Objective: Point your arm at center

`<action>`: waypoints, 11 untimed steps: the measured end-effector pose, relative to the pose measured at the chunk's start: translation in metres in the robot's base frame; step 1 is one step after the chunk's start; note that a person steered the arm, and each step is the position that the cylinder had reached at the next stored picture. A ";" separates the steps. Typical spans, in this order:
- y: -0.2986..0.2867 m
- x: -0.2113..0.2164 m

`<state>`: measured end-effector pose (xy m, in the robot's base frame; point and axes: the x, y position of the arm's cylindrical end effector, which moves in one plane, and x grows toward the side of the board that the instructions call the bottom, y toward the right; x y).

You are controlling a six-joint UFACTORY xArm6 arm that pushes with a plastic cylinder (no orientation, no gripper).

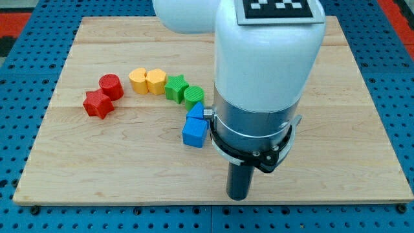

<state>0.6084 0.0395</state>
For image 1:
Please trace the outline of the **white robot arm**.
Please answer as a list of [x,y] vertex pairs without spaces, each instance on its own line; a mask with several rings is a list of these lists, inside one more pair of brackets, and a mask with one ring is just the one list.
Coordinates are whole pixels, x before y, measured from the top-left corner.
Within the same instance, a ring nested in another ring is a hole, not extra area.
[[181,34],[215,36],[218,152],[229,162],[273,172],[294,142],[294,114],[327,20],[319,1],[154,1],[161,23]]

